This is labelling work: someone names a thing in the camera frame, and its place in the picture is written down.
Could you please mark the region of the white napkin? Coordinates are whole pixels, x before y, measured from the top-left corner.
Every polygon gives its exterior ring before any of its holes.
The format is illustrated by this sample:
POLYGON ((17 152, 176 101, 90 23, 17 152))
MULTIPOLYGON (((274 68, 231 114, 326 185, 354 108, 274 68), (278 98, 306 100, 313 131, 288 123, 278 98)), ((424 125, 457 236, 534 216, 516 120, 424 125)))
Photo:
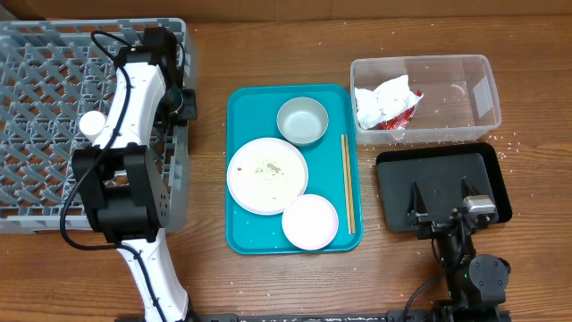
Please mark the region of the white napkin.
POLYGON ((354 97, 357 121, 364 131, 380 128, 381 122, 391 120, 417 102, 407 75, 387 80, 375 89, 354 88, 354 97))

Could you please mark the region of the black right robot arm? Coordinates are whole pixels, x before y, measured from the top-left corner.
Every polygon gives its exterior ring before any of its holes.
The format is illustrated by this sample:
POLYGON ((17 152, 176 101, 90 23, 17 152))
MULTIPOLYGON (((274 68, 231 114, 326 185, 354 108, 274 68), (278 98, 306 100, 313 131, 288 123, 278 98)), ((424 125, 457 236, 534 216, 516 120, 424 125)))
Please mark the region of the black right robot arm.
POLYGON ((473 234, 489 226, 496 205, 466 177, 461 179, 461 191, 461 205, 453 208, 447 219, 436 221, 428 218, 422 193, 416 182, 411 183, 408 219, 418 227, 417 238, 432 243, 433 255, 442 265, 442 272, 410 296, 403 310, 404 321, 413 317, 410 307, 414 299, 441 279, 446 281, 449 298, 435 302, 424 314, 424 321, 511 321, 510 313, 499 309, 506 301, 510 264, 493 255, 479 255, 472 241, 473 234))

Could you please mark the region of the red snack wrapper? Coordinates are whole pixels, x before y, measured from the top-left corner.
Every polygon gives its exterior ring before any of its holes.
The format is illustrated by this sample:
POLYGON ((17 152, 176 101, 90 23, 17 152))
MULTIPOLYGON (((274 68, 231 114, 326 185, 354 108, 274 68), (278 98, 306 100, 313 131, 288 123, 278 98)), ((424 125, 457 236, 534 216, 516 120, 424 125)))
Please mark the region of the red snack wrapper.
POLYGON ((423 98, 424 93, 421 90, 416 92, 417 102, 405 110, 403 113, 395 116, 389 121, 384 121, 380 123, 380 128, 382 130, 405 130, 408 127, 413 115, 415 114, 420 100, 423 98))

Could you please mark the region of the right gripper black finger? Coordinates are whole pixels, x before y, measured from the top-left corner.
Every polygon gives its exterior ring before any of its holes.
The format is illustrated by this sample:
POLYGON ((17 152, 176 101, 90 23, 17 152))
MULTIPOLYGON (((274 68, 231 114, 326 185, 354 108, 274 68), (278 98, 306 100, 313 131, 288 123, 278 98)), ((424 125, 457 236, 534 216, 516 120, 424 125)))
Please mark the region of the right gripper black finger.
POLYGON ((461 178, 461 192, 463 199, 480 195, 479 190, 474 186, 473 183, 470 182, 466 176, 461 178))
POLYGON ((408 205, 408 214, 410 216, 426 216, 427 209, 423 200, 421 191, 416 183, 413 181, 410 186, 410 201, 408 205))

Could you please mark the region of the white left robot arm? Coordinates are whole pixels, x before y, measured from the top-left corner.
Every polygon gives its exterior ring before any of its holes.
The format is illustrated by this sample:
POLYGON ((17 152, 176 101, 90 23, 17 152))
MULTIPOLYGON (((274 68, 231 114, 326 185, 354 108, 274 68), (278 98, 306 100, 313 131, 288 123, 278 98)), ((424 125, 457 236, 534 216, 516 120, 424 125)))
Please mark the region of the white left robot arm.
POLYGON ((184 45, 164 27, 146 28, 139 46, 111 58, 116 89, 105 123, 85 131, 92 145, 73 152, 79 196, 102 250, 117 250, 133 276, 146 321, 194 321, 189 295, 166 242, 170 190, 149 147, 156 125, 166 131, 196 118, 196 93, 183 85, 184 45))

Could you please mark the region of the white paper cup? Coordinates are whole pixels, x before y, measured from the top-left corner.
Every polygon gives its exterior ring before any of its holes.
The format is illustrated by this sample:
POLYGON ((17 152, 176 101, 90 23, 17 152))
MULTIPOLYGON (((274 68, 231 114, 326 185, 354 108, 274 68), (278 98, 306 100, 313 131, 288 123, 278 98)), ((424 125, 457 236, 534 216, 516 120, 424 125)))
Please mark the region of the white paper cup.
POLYGON ((91 142, 94 143, 100 133, 103 131, 106 124, 106 115, 92 110, 86 112, 80 118, 80 132, 91 142))

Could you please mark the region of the grey bowl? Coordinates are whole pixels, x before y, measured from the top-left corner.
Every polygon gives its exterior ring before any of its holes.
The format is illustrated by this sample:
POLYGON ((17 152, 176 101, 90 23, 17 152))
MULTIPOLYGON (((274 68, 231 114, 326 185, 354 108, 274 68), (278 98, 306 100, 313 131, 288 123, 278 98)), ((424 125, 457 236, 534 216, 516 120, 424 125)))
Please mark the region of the grey bowl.
POLYGON ((276 122, 284 139, 296 146, 308 146, 324 136, 329 125, 329 115, 317 100, 295 97, 281 106, 276 122))

